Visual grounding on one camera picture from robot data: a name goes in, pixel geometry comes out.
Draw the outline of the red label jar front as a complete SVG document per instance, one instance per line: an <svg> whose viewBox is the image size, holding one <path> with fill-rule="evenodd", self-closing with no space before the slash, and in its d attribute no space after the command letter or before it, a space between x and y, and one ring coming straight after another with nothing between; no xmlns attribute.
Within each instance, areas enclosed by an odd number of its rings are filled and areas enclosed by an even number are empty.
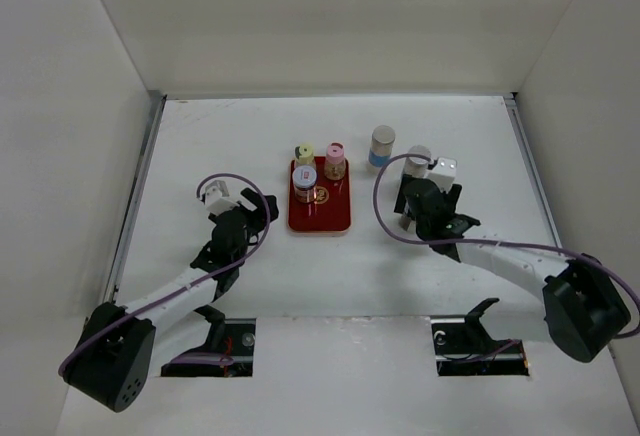
<svg viewBox="0 0 640 436"><path fill-rule="evenodd" d="M400 217L399 226L406 232L415 230L415 222L407 215L402 215Z"/></svg>

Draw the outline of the red label jar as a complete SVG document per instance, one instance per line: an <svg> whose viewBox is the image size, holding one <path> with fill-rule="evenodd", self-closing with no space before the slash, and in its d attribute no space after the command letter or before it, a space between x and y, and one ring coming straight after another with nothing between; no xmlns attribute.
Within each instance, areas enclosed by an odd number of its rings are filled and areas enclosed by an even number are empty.
<svg viewBox="0 0 640 436"><path fill-rule="evenodd" d="M415 230L415 222L407 215L402 215L400 217L399 226L406 232Z"/></svg>
<svg viewBox="0 0 640 436"><path fill-rule="evenodd" d="M291 179L294 196L299 202L310 204L316 200L317 172L313 166L295 167Z"/></svg>

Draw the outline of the tall silver cap spice bottle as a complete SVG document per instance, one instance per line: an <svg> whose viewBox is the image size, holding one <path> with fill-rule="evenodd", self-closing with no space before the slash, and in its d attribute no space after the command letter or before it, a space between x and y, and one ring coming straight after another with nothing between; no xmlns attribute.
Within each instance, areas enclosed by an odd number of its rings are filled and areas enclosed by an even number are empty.
<svg viewBox="0 0 640 436"><path fill-rule="evenodd" d="M423 145L414 145L408 150L408 153L410 157L405 159L402 175L424 178L432 163L430 149Z"/></svg>

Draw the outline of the yellow cap condiment bottle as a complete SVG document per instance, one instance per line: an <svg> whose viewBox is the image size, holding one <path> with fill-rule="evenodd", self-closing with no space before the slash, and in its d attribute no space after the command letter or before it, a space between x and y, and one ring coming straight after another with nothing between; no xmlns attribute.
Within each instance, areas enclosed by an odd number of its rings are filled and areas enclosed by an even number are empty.
<svg viewBox="0 0 640 436"><path fill-rule="evenodd" d="M294 148L294 167L309 166L316 168L314 147L301 143Z"/></svg>

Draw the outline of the blue label silver cap bottle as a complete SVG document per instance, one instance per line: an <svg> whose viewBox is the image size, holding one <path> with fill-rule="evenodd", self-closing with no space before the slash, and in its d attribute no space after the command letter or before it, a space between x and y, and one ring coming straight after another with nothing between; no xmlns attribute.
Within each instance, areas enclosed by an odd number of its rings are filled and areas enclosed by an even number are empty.
<svg viewBox="0 0 640 436"><path fill-rule="evenodd" d="M395 138L396 133L390 126L379 125L373 130L367 159L367 166L370 171L378 173L389 161Z"/></svg>

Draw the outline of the pink cap condiment bottle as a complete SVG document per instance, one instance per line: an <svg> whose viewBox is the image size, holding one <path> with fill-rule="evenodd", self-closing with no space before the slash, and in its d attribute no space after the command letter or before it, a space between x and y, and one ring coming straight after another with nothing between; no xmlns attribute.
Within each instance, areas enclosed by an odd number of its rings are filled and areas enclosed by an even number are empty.
<svg viewBox="0 0 640 436"><path fill-rule="evenodd" d="M346 175L347 161L344 146L338 142L332 142L326 148L324 175L332 181L339 181Z"/></svg>

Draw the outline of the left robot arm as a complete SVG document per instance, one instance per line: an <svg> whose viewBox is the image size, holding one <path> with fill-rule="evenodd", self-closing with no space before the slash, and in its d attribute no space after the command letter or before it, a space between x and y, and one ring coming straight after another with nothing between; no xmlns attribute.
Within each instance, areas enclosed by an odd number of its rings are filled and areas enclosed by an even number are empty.
<svg viewBox="0 0 640 436"><path fill-rule="evenodd" d="M211 237L175 280L133 302L105 302L93 310L58 370L65 383L119 413L144 388L156 342L179 322L203 316L192 327L190 342L206 355L221 349L224 317L211 304L231 289L279 217L274 195L245 188L241 196L255 207L223 196L203 198L213 222Z"/></svg>

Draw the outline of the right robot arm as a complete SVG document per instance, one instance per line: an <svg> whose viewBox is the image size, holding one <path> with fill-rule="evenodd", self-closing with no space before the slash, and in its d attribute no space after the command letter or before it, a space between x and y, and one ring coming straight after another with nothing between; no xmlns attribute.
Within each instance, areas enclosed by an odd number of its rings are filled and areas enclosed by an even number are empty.
<svg viewBox="0 0 640 436"><path fill-rule="evenodd" d="M599 261L555 247L508 244L483 231L479 220L456 211L462 186L441 190L426 178L404 176L396 200L430 249L520 287L539 299L551 341L587 363L617 337L631 314Z"/></svg>

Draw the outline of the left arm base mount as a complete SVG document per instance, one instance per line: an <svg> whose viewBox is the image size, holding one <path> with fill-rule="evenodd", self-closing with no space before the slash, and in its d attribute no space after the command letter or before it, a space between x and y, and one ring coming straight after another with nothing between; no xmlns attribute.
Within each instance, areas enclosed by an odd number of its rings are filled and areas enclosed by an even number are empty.
<svg viewBox="0 0 640 436"><path fill-rule="evenodd" d="M175 327L178 352L157 373L165 378L252 377L256 346L255 318L228 319L210 305L189 314L183 328Z"/></svg>

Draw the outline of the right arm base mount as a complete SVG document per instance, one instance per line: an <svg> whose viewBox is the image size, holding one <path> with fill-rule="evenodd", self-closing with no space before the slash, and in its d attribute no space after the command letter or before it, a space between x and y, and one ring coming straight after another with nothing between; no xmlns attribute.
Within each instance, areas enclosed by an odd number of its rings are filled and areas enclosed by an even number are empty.
<svg viewBox="0 0 640 436"><path fill-rule="evenodd" d="M430 319L436 371L440 377L529 376L521 340L496 340L481 322L498 303L487 298L466 314Z"/></svg>

